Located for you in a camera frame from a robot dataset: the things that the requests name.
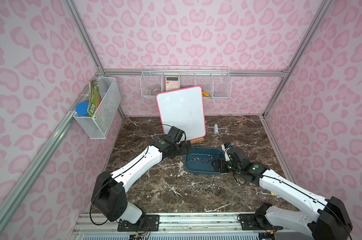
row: brown marble surface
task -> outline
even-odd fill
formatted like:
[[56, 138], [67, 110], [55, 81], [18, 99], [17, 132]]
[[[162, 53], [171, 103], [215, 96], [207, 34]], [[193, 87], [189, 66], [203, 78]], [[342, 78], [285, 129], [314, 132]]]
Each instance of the brown marble surface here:
[[[205, 140], [193, 146], [221, 149], [224, 142], [232, 142], [240, 146], [251, 161], [267, 164], [278, 174], [284, 175], [259, 117], [207, 116], [205, 119]], [[149, 127], [159, 123], [158, 117], [126, 117], [106, 171], [119, 169], [141, 153], [147, 146], [146, 136], [151, 141], [161, 135], [161, 126], [153, 127], [146, 133]], [[214, 134], [214, 124], [218, 124], [219, 134]], [[145, 212], [255, 211], [264, 202], [297, 210], [284, 199], [271, 195], [268, 190], [238, 184], [232, 174], [190, 174], [183, 165], [184, 157], [166, 158], [150, 168], [130, 188], [128, 201]]]

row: calculator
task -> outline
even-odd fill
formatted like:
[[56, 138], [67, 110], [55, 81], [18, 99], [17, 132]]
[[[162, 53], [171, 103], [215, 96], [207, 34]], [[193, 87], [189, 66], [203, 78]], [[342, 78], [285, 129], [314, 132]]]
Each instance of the calculator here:
[[172, 91], [180, 89], [180, 81], [178, 76], [165, 77], [165, 91]]

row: white wire basket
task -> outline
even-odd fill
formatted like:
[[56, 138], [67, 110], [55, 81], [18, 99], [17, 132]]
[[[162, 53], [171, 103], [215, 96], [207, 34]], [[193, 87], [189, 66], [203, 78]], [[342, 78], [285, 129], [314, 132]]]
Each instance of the white wire basket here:
[[180, 89], [201, 86], [210, 97], [208, 99], [229, 99], [231, 96], [230, 68], [181, 69], [184, 66], [147, 66], [142, 67], [140, 78], [141, 95], [144, 98], [156, 98], [158, 93], [165, 92], [166, 76], [178, 76]]
[[[106, 94], [94, 116], [92, 118], [90, 116], [84, 117], [75, 113], [74, 118], [90, 139], [106, 139], [120, 105], [121, 95], [115, 78], [99, 77], [97, 84], [100, 87], [100, 93], [106, 92]], [[89, 94], [85, 97], [84, 102], [89, 102]]]

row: dark blue plastic tray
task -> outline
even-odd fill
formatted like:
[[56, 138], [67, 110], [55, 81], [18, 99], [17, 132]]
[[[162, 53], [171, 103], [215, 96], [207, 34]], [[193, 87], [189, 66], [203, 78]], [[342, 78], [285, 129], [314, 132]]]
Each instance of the dark blue plastic tray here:
[[[209, 160], [209, 156], [198, 155], [198, 154], [210, 154], [213, 159], [209, 162], [202, 162]], [[199, 160], [195, 162], [190, 162], [190, 159], [199, 157]], [[195, 174], [205, 174], [205, 175], [219, 175], [221, 173], [216, 172], [212, 166], [212, 161], [219, 158], [224, 158], [223, 151], [216, 148], [206, 148], [206, 147], [193, 147], [193, 153], [185, 155], [185, 167], [190, 173]]]

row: whiteboard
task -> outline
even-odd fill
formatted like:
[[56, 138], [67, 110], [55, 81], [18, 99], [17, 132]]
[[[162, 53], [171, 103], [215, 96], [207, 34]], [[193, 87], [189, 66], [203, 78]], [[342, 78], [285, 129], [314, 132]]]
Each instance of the whiteboard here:
[[[206, 135], [202, 88], [195, 86], [159, 93], [156, 96], [162, 124], [178, 127], [186, 133], [186, 140]], [[163, 125], [164, 133], [170, 130]]]

